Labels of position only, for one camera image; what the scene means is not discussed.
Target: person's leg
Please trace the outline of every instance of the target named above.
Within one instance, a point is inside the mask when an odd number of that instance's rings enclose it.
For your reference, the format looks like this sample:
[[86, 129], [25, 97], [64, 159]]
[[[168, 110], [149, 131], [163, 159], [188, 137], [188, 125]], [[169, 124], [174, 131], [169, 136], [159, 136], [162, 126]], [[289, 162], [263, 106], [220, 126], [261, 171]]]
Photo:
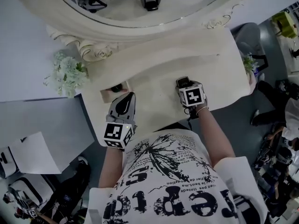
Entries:
[[53, 216], [54, 221], [59, 223], [62, 218], [71, 215], [89, 183], [90, 172], [90, 166], [80, 161], [76, 174], [61, 183], [60, 195], [56, 199], [58, 211]]
[[269, 125], [281, 122], [285, 122], [285, 111], [279, 109], [257, 115], [253, 118], [252, 125]]
[[260, 81], [257, 89], [267, 97], [276, 109], [285, 109], [286, 103], [289, 100], [286, 94], [280, 93], [265, 81]]

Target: black graphic print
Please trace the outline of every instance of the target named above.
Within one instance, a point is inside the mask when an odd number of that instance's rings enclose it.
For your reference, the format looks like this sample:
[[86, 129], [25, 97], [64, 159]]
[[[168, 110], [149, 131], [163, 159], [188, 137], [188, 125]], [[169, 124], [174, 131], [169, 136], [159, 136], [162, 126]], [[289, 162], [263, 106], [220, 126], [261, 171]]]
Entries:
[[215, 217], [219, 223], [238, 223], [227, 186], [204, 154], [198, 155], [193, 137], [157, 134], [127, 147], [124, 173], [106, 205], [103, 223], [159, 223], [159, 218], [172, 218], [178, 224], [180, 218], [191, 216], [199, 223], [216, 223]]
[[134, 207], [134, 210], [144, 213], [146, 211], [146, 200], [144, 199], [144, 193], [142, 191], [138, 191], [133, 194], [132, 198], [137, 198], [138, 201], [138, 206]]
[[[157, 215], [162, 215], [162, 216], [170, 216], [170, 215], [175, 215], [175, 216], [183, 216], [190, 211], [186, 211], [184, 209], [184, 206], [182, 202], [179, 199], [179, 191], [180, 187], [177, 186], [172, 186], [172, 187], [167, 187], [165, 189], [166, 192], [168, 192], [169, 196], [164, 196], [162, 198], [159, 198], [155, 204], [154, 204], [154, 211], [156, 212]], [[166, 203], [170, 202], [172, 210], [168, 211], [166, 210]]]
[[191, 206], [192, 210], [199, 216], [209, 217], [213, 215], [218, 208], [218, 204], [215, 197], [212, 194], [209, 194], [208, 192], [197, 191], [196, 194], [191, 194], [189, 198], [192, 201], [196, 198], [203, 198], [206, 200], [205, 203], [200, 202], [199, 204]]
[[136, 145], [134, 152], [143, 149], [142, 153], [131, 164], [131, 167], [134, 166], [141, 157], [149, 155], [151, 163], [156, 170], [171, 179], [174, 180], [183, 180], [188, 181], [187, 175], [182, 174], [182, 170], [178, 170], [180, 162], [176, 161], [175, 158], [171, 156], [176, 155], [176, 151], [167, 150], [168, 147], [172, 145], [176, 140], [172, 138], [172, 134], [168, 133], [165, 135], [160, 135], [152, 145], [149, 145], [148, 140], [146, 142], [141, 142]]

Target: gray floor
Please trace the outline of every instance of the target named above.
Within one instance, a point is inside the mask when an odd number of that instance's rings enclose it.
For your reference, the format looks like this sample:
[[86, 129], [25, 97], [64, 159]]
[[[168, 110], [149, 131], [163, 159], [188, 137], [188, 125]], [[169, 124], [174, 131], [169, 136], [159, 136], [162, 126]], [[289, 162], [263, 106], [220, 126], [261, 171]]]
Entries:
[[[259, 27], [262, 46], [269, 63], [269, 67], [263, 70], [266, 76], [265, 81], [274, 85], [276, 80], [287, 78], [285, 62], [270, 21], [265, 21]], [[228, 107], [212, 111], [230, 140], [236, 156], [246, 156], [250, 164], [254, 161], [259, 151], [262, 138], [271, 128], [270, 126], [254, 127], [249, 124], [255, 109], [259, 109], [261, 112], [273, 109], [270, 102], [258, 91], [254, 91], [252, 95], [243, 97]], [[192, 121], [192, 129], [201, 136], [197, 120]], [[106, 149], [104, 147], [98, 142], [94, 142], [82, 153], [89, 161], [92, 169], [89, 188], [97, 187], [98, 185], [105, 152]], [[71, 177], [74, 174], [75, 166], [76, 161], [62, 175], [58, 175], [59, 180], [62, 181]], [[84, 194], [84, 199], [86, 200], [86, 198], [88, 198], [88, 192]]]

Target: mirror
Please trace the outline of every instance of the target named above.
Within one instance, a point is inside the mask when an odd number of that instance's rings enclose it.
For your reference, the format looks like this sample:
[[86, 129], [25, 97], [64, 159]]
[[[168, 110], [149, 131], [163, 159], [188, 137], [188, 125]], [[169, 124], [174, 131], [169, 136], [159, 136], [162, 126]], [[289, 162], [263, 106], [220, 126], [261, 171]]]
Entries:
[[204, 0], [64, 1], [82, 15], [92, 18], [98, 22], [128, 28], [143, 28], [163, 25], [172, 21], [183, 19], [199, 11], [205, 6], [205, 4], [202, 3]]

